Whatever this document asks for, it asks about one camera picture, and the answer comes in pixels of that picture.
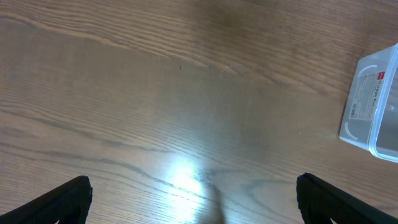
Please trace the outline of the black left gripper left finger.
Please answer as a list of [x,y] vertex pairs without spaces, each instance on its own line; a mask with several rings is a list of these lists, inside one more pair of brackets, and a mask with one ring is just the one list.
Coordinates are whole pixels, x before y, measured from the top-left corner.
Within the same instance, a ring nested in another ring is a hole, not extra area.
[[81,175],[1,215],[2,224],[85,224],[93,198],[87,176]]

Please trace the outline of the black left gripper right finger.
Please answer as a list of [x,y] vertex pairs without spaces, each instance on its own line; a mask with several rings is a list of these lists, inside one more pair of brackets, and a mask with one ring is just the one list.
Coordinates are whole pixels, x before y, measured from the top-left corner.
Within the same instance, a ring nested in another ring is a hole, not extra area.
[[397,224],[388,215],[311,173],[297,177],[297,201],[305,224]]

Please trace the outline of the clear plastic storage container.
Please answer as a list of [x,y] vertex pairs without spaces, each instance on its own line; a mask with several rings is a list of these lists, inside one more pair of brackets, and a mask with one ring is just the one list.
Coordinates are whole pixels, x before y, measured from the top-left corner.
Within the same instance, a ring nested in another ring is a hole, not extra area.
[[358,61],[339,137],[397,162],[397,45]]

